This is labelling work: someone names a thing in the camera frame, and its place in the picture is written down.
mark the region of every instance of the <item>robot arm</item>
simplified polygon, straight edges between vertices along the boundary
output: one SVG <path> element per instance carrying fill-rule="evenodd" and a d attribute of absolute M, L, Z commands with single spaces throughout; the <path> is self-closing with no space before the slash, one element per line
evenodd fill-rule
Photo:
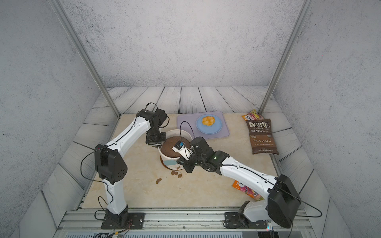
<path fill-rule="evenodd" d="M 281 174 L 279 178 L 256 171 L 222 151 L 213 151 L 202 137 L 194 138 L 188 149 L 180 141 L 173 150 L 182 157 L 177 163 L 191 173 L 195 166 L 208 172 L 230 177 L 258 192 L 264 200 L 245 202 L 239 214 L 240 223 L 249 227 L 258 220 L 271 219 L 282 227 L 290 228 L 300 205 L 300 197 L 291 180 Z"/>
<path fill-rule="evenodd" d="M 144 133 L 147 133 L 147 145 L 161 145 L 165 141 L 165 132 L 160 132 L 159 126 L 167 117 L 167 114 L 161 109 L 157 109 L 155 112 L 143 109 L 115 139 L 106 145 L 99 144 L 95 148 L 95 169 L 104 182 L 108 201 L 102 229 L 110 229 L 110 225 L 115 229 L 124 228 L 127 225 L 129 214 L 122 179 L 128 168 L 123 157 Z"/>

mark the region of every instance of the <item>blue plate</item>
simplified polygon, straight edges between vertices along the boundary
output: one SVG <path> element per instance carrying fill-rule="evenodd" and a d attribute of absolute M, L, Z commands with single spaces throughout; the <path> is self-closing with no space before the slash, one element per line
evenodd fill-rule
<path fill-rule="evenodd" d="M 215 122 L 213 125 L 205 126 L 204 124 L 202 124 L 202 118 L 207 116 L 211 116 L 215 118 Z M 222 121 L 218 116 L 215 116 L 212 114 L 204 114 L 197 119 L 196 126 L 197 126 L 197 129 L 201 131 L 202 133 L 211 135 L 211 134 L 216 134 L 222 129 Z"/>

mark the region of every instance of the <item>marble countertop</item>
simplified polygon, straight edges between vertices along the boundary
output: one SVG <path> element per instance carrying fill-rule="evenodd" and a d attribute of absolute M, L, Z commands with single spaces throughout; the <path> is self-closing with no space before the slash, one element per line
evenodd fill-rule
<path fill-rule="evenodd" d="M 169 114 L 170 122 L 162 131 L 177 129 L 179 114 Z M 224 113 L 230 131 L 226 138 L 207 140 L 213 150 L 224 151 L 241 163 L 277 176 L 269 154 L 252 155 L 248 129 L 241 113 Z M 134 119 L 134 114 L 122 115 L 114 136 L 121 133 Z M 196 167 L 190 174 L 178 171 L 182 177 L 172 175 L 160 162 L 157 148 L 145 145 L 141 136 L 129 149 L 124 160 L 128 172 L 123 179 L 124 195 L 130 208 L 185 208 L 185 207 L 239 207 L 251 197 L 233 188 L 234 180 L 209 173 Z M 93 182 L 82 208 L 100 208 L 98 196 L 106 199 L 104 184 Z"/>

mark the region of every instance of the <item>paper cup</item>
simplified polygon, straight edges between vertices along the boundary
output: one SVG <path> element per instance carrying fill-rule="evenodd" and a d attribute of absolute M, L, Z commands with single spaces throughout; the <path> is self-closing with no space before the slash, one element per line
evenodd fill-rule
<path fill-rule="evenodd" d="M 176 129 L 176 130 L 170 130 L 170 131 L 167 131 L 165 133 L 165 137 L 166 138 L 170 138 L 170 137 L 174 137 L 174 136 L 180 136 L 180 130 L 179 129 Z M 184 138 L 184 139 L 187 139 L 189 140 L 189 142 L 192 140 L 192 136 L 184 131 L 184 130 L 181 130 L 181 136 Z M 161 147 L 158 148 L 159 150 L 159 154 L 162 158 L 162 161 L 163 161 L 163 164 L 165 167 L 167 167 L 168 169 L 171 169 L 171 170 L 181 170 L 183 169 L 183 166 L 182 165 L 179 165 L 176 161 L 180 158 L 180 157 L 177 157 L 177 158 L 171 158 L 171 157 L 168 157 L 168 156 L 165 156 L 162 151 L 161 151 Z"/>

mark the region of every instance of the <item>orange food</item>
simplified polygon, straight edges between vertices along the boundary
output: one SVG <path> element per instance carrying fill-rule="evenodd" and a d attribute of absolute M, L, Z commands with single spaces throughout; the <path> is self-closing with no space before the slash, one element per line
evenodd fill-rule
<path fill-rule="evenodd" d="M 211 126 L 214 124 L 214 122 L 216 122 L 216 119 L 214 117 L 207 116 L 202 118 L 202 124 L 205 126 Z"/>

